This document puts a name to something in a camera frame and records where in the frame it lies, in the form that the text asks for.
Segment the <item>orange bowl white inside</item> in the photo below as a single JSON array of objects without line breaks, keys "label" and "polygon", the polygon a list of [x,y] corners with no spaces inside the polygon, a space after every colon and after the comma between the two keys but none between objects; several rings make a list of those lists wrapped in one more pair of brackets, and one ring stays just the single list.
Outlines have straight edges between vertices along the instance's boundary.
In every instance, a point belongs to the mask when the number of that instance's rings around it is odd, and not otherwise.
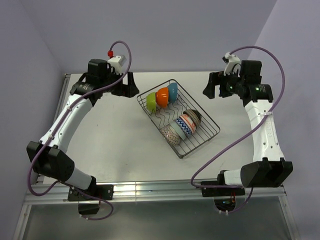
[{"label": "orange bowl white inside", "polygon": [[169,102],[169,89],[168,87],[160,88],[155,94],[155,101],[161,108],[166,108]]}]

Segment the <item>blue ceramic bowl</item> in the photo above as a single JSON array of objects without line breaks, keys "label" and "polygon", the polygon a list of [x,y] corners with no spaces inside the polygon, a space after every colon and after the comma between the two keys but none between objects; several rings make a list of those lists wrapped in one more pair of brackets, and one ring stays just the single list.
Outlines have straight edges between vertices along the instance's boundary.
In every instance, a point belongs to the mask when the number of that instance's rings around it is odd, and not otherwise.
[{"label": "blue ceramic bowl", "polygon": [[168,86],[168,102],[173,104],[177,100],[178,96],[178,84],[176,82],[170,83]]}]

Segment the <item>olive patterned bowl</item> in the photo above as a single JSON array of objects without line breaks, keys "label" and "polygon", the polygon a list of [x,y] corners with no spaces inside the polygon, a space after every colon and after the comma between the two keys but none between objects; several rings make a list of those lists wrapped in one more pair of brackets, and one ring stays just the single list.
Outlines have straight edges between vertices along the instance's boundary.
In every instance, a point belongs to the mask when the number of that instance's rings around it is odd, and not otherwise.
[{"label": "olive patterned bowl", "polygon": [[195,126],[198,128],[202,122],[202,115],[195,109],[186,109],[183,114],[188,115],[192,121],[194,122]]}]

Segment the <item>orange floral bowl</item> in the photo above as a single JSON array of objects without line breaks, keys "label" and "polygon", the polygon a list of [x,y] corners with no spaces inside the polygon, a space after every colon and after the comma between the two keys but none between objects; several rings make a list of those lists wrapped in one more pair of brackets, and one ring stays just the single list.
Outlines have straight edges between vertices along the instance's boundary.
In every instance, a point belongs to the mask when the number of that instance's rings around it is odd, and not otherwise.
[{"label": "orange floral bowl", "polygon": [[193,133],[196,131],[197,127],[196,127],[195,123],[187,114],[182,114],[179,117],[184,118],[184,120],[192,127]]}]

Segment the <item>brown patterned bowl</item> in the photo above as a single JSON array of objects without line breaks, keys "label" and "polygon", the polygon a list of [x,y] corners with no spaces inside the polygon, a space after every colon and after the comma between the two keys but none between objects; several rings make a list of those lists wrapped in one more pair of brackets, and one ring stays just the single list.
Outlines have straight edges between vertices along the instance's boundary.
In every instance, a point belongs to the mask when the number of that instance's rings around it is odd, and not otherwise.
[{"label": "brown patterned bowl", "polygon": [[166,139],[166,141],[173,146],[178,145],[181,141],[180,136],[175,132],[175,130],[172,130],[169,124],[162,127],[160,129],[160,133]]}]

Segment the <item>orange patterned bowl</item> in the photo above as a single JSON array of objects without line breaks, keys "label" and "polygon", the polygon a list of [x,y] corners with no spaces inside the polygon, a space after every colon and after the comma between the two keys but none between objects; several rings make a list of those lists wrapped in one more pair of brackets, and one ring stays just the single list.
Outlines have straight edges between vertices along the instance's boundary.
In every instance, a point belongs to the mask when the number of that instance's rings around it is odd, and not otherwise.
[{"label": "orange patterned bowl", "polygon": [[178,117],[174,120],[174,122],[179,126],[179,128],[183,131],[186,137],[193,134],[192,127],[185,121],[184,118]]}]

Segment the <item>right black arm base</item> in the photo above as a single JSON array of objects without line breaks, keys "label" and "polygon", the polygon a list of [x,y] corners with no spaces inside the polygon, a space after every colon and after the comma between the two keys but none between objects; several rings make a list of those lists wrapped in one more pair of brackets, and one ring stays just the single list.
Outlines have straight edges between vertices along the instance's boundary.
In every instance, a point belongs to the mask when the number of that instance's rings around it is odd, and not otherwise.
[{"label": "right black arm base", "polygon": [[236,208],[236,197],[244,196],[243,188],[216,187],[219,185],[217,180],[201,181],[202,186],[214,186],[214,188],[203,187],[201,194],[204,198],[214,197],[215,207],[221,212],[230,212]]}]

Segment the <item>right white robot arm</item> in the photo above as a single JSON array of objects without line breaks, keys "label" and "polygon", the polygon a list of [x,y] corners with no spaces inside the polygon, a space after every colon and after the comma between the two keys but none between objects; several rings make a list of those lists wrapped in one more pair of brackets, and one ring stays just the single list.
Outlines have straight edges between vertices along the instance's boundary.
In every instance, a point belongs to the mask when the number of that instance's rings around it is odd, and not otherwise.
[{"label": "right white robot arm", "polygon": [[250,121],[253,160],[240,169],[221,171],[214,187],[222,195],[235,188],[277,188],[292,173],[293,164],[280,148],[272,111],[276,104],[271,86],[261,83],[262,63],[226,57],[223,61],[225,69],[210,73],[203,94],[213,99],[219,86],[220,97],[239,96]]}]

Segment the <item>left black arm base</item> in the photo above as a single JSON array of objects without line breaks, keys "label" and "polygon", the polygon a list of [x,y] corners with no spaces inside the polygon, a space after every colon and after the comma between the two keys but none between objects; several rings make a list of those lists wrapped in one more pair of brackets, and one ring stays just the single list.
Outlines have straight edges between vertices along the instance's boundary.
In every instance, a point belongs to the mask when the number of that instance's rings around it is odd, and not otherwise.
[{"label": "left black arm base", "polygon": [[100,210],[101,203],[113,199],[114,185],[98,184],[91,190],[69,188],[67,201],[78,202],[78,213],[93,216]]}]

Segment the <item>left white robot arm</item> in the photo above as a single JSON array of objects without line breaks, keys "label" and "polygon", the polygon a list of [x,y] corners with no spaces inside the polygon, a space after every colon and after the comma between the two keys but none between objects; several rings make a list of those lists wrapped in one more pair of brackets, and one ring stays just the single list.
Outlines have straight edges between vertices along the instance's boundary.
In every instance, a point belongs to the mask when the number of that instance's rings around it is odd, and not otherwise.
[{"label": "left white robot arm", "polygon": [[122,72],[125,61],[123,55],[108,60],[91,59],[87,72],[71,87],[66,105],[53,125],[39,141],[30,141],[26,148],[34,172],[79,189],[86,200],[96,197],[97,180],[76,168],[66,152],[81,121],[104,93],[127,98],[139,93],[133,73]]}]

